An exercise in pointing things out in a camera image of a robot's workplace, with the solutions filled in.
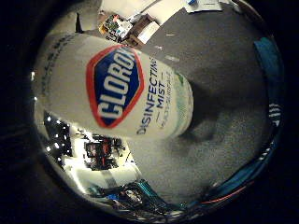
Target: clorox logo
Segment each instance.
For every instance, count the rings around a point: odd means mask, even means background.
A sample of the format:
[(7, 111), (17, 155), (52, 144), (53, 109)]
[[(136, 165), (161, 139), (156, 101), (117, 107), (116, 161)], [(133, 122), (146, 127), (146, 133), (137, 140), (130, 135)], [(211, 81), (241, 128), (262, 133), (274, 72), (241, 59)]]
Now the clorox logo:
[(118, 45), (96, 54), (87, 65), (86, 86), (97, 123), (104, 128), (116, 127), (134, 108), (144, 89), (135, 51)]

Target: bottle label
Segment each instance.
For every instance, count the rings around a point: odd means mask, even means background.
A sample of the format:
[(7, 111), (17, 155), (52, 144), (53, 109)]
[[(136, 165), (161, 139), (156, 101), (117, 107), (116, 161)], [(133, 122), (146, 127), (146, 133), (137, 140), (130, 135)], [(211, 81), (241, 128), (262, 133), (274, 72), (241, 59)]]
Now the bottle label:
[(117, 127), (144, 90), (144, 75), (135, 51), (117, 45), (97, 53), (87, 65), (86, 85), (98, 125)]

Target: carpeted floor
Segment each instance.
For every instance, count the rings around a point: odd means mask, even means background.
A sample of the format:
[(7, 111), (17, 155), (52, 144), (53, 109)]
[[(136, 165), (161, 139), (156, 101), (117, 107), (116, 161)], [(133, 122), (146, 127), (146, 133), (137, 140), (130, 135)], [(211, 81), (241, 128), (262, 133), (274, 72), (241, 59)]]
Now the carpeted floor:
[(170, 203), (187, 203), (229, 178), (256, 155), (271, 128), (252, 46), (262, 34), (229, 5), (222, 7), (193, 14), (181, 9), (142, 49), (192, 84), (193, 121), (185, 134), (129, 142), (144, 178)]

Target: clorox bottle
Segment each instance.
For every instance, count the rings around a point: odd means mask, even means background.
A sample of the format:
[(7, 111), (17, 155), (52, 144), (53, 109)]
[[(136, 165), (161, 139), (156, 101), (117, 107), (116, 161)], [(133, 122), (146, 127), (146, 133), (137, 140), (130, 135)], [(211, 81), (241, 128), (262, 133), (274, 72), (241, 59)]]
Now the clorox bottle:
[(148, 139), (182, 134), (192, 119), (188, 80), (125, 45), (89, 35), (48, 36), (33, 90), (45, 110), (93, 133)]

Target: ceiling light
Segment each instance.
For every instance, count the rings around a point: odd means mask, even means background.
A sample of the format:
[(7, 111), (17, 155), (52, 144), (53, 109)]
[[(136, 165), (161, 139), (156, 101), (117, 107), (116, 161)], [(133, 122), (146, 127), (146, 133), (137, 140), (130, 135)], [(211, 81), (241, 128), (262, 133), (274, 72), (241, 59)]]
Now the ceiling light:
[(35, 72), (31, 72), (31, 81), (35, 80), (35, 75), (36, 75)]

